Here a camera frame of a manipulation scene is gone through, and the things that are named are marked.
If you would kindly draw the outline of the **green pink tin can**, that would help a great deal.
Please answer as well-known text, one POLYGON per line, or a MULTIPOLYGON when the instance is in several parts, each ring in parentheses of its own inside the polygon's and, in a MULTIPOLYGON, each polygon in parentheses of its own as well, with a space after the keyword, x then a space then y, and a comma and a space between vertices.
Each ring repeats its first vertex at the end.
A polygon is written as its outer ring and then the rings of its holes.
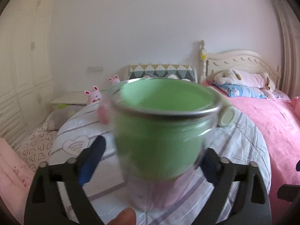
POLYGON ((218 123, 208 87, 176 79, 139 78, 107 90, 114 142, 127 175, 164 180, 188 172, 218 123))

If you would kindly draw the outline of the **pale green cup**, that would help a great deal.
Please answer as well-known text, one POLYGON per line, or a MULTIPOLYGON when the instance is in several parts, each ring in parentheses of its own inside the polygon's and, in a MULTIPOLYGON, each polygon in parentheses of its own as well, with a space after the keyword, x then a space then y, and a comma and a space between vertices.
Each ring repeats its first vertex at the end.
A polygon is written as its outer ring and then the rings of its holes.
POLYGON ((229 100, 220 91, 213 86, 208 86, 211 91, 214 91, 214 96, 217 97, 215 102, 218 108, 218 127, 228 126, 235 117, 235 109, 229 100))

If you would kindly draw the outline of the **small pink cup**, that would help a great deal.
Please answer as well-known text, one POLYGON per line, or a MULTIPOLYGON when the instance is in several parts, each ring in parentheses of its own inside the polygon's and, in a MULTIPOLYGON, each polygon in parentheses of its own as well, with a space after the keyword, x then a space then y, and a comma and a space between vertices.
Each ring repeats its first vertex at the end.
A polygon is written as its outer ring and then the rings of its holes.
POLYGON ((108 125, 110 123, 110 104, 107 100, 100 100, 97 109, 97 117, 98 120, 104 125, 108 125))

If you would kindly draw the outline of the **folded pink blanket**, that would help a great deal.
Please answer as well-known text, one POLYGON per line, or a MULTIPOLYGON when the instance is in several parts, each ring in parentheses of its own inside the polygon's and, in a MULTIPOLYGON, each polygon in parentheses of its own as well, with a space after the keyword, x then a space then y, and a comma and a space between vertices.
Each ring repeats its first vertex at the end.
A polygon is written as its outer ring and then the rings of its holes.
POLYGON ((21 224, 34 175, 6 140, 1 138, 1 198, 21 224))

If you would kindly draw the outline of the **heart pattern bedsheet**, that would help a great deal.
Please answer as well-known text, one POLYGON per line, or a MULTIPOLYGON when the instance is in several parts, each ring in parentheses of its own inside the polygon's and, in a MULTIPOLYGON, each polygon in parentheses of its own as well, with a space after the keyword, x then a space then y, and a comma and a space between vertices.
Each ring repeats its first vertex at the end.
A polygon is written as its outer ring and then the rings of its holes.
POLYGON ((28 136, 17 149, 16 153, 28 167, 36 172, 38 165, 49 161, 57 130, 54 129, 52 113, 45 122, 28 136))

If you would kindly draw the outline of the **pink bedspread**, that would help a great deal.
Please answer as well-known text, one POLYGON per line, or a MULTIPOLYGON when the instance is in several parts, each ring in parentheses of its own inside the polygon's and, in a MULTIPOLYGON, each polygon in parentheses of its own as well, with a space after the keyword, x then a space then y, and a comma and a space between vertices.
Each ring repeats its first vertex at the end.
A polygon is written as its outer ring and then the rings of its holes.
POLYGON ((263 135, 271 160, 272 187, 278 190, 283 184, 299 185, 299 116, 290 101, 258 99, 253 97, 229 97, 216 86, 211 86, 230 103, 246 114, 263 135))

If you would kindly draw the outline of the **white bedside table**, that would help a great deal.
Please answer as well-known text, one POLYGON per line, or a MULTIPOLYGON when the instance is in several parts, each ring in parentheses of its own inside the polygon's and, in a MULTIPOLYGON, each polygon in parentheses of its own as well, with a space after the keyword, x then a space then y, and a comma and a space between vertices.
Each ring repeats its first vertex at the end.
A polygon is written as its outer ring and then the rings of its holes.
POLYGON ((57 109, 61 104, 86 106, 88 97, 89 96, 84 91, 67 92, 64 95, 52 100, 50 104, 54 110, 57 109))

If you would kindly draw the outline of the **white dog plush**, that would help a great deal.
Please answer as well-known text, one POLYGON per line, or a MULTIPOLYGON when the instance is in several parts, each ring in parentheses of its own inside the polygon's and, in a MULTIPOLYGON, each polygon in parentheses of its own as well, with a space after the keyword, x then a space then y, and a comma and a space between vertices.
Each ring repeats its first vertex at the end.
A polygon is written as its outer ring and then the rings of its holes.
POLYGON ((268 73, 248 73, 235 69, 224 70, 214 76, 214 82, 218 85, 230 84, 238 86, 255 87, 273 92, 276 84, 269 77, 268 73))

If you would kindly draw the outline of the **blue cartoon pillow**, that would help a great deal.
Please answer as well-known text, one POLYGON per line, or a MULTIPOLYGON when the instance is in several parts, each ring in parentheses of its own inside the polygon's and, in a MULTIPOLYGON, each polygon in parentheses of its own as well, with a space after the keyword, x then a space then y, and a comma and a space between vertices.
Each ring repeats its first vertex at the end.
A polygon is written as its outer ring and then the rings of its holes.
POLYGON ((218 89, 227 93, 230 98, 233 97, 249 97, 249 98, 258 98, 266 99, 266 95, 258 88, 248 87, 248 86, 239 86, 231 84, 218 85, 214 83, 218 89))

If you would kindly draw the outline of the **pink bunny plush front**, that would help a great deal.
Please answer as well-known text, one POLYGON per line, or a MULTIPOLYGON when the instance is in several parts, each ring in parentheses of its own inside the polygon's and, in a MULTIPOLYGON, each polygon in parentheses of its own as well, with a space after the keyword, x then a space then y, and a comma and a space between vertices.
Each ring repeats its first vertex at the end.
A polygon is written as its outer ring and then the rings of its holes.
POLYGON ((94 102, 99 101, 102 98, 102 94, 100 93, 100 90, 95 85, 93 86, 92 91, 85 90, 84 94, 87 95, 87 103, 86 103, 87 106, 94 102))

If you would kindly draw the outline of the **pink bunny plush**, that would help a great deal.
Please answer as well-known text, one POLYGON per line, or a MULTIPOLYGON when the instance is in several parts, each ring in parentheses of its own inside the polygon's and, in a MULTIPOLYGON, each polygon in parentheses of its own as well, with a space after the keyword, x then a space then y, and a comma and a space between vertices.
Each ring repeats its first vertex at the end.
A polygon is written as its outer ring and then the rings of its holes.
POLYGON ((112 78, 108 78, 108 80, 111 82, 112 85, 120 83, 120 78, 118 75, 114 75, 112 78))
POLYGON ((87 103, 86 103, 87 106, 94 102, 99 101, 102 98, 102 94, 100 93, 100 90, 95 85, 93 86, 92 91, 85 90, 84 94, 87 95, 87 103))

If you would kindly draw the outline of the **pink bunny plush back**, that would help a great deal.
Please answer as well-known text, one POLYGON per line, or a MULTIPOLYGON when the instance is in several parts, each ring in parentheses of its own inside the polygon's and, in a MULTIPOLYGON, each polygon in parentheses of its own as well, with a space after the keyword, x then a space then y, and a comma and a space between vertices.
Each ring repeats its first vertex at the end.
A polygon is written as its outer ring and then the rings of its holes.
POLYGON ((118 75, 114 75, 112 78, 108 78, 108 80, 111 82, 112 85, 120 83, 120 78, 118 75))

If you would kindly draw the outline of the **cream wooden headboard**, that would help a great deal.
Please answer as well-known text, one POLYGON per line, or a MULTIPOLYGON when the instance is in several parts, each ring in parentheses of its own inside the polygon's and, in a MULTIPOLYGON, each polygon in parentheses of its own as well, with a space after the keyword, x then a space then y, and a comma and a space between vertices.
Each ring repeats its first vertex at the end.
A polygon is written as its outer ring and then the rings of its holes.
POLYGON ((214 76, 224 70, 236 69, 248 73, 266 72, 274 82, 275 88, 279 88, 281 79, 281 67, 271 67, 259 54, 249 50, 229 50, 221 53, 206 51, 206 43, 200 41, 200 60, 198 82, 203 84, 212 82, 214 76))

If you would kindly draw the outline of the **grey cat plush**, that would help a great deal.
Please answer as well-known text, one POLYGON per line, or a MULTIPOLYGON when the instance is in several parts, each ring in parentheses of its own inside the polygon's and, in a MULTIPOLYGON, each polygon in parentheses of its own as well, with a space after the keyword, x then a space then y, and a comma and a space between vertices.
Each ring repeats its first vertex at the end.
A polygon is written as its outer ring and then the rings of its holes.
POLYGON ((165 76, 157 76, 154 74, 145 74, 144 76, 142 76, 142 78, 168 78, 168 79, 179 80, 178 76, 176 76, 174 74, 167 74, 165 76))

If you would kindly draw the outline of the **wall socket plate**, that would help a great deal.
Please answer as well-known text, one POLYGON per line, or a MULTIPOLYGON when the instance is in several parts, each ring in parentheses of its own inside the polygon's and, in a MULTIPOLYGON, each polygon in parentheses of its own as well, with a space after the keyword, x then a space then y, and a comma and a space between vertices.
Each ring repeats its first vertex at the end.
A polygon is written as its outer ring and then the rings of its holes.
POLYGON ((102 66, 87 67, 86 72, 88 74, 102 73, 103 72, 103 67, 102 66))

